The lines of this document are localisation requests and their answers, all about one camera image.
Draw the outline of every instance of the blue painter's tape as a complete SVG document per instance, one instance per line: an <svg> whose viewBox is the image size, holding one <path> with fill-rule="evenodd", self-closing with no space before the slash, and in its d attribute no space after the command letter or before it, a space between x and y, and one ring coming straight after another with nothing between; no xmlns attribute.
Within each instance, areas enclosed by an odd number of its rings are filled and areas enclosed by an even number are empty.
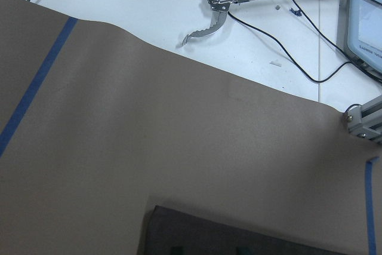
<svg viewBox="0 0 382 255"><path fill-rule="evenodd" d="M377 245L375 243L374 212L372 207L372 165L379 160L379 157L366 162L365 169L365 193L366 193L366 216L368 225L369 255L377 255Z"/></svg>
<svg viewBox="0 0 382 255"><path fill-rule="evenodd" d="M4 150L7 148L10 140L12 139L13 134L15 133L17 127L19 126L21 120L23 119L34 97L36 96L42 82L44 81L45 77L48 75L48 72L51 66L53 65L55 59L57 58L57 55L61 51L63 45L65 44L70 33L72 32L77 20L78 19L76 18L69 17L62 31L58 35L55 43L50 49L48 55L46 56L45 60L42 62L35 77L30 83L28 89L26 90L24 96L21 98L10 120L8 121L2 133L0 134L0 157L4 153Z"/></svg>

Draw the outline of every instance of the blue plastic piece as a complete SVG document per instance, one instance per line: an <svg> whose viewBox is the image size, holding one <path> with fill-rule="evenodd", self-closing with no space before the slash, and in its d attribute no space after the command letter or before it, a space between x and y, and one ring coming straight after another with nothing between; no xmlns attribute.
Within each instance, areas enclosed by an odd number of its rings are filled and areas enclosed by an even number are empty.
<svg viewBox="0 0 382 255"><path fill-rule="evenodd" d="M366 194L366 216L368 227L369 255L377 255L375 243L374 212L372 207L372 165L380 158L376 157L366 162L365 169L365 194Z"/></svg>
<svg viewBox="0 0 382 255"><path fill-rule="evenodd" d="M289 9L290 12L292 12L294 15L301 17L302 13L301 10L295 10L293 8Z"/></svg>

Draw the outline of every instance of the metal claw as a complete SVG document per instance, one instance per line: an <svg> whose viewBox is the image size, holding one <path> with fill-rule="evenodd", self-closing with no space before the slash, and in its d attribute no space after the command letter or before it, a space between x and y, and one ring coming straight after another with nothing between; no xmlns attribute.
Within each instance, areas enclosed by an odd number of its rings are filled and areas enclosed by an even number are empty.
<svg viewBox="0 0 382 255"><path fill-rule="evenodd" d="M229 4L216 4L216 0L207 0L210 4L211 10L213 11L210 27L204 30L197 30L183 39L182 46L186 45L188 40L192 37L204 37L218 31L227 19L227 11L229 9Z"/></svg>
<svg viewBox="0 0 382 255"><path fill-rule="evenodd" d="M218 31L224 24L224 22L227 19L227 13L226 12L218 12L214 11L212 15L211 25L210 28L204 29L204 30L197 30L192 32L191 34L187 34L186 37L184 37L183 42L181 43L182 46L185 46L188 42L188 40L192 37L204 37L211 35Z"/></svg>

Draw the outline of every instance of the white tabletop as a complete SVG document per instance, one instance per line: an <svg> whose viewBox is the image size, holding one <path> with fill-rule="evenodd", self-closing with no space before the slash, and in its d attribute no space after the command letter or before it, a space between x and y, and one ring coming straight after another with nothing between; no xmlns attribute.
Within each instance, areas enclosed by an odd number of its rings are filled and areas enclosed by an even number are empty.
<svg viewBox="0 0 382 255"><path fill-rule="evenodd" d="M32 2L79 19L117 25L157 47L340 111L382 93L380 85L352 65L344 67L329 81L314 84L293 65L277 43L230 18L217 33L192 39L182 47L180 43L188 33L210 25L211 10L206 0ZM324 34L342 45L346 0L297 2ZM346 59L319 39L304 17L293 15L289 11L291 7L295 8L291 0L258 0L232 5L230 11L277 37L312 77L324 79Z"/></svg>

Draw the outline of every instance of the black fabric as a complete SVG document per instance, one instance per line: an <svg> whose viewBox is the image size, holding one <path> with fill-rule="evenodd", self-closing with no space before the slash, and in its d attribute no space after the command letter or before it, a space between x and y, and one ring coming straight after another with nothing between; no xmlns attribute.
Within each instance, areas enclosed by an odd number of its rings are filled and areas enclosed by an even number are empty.
<svg viewBox="0 0 382 255"><path fill-rule="evenodd" d="M340 255L156 206L145 255Z"/></svg>

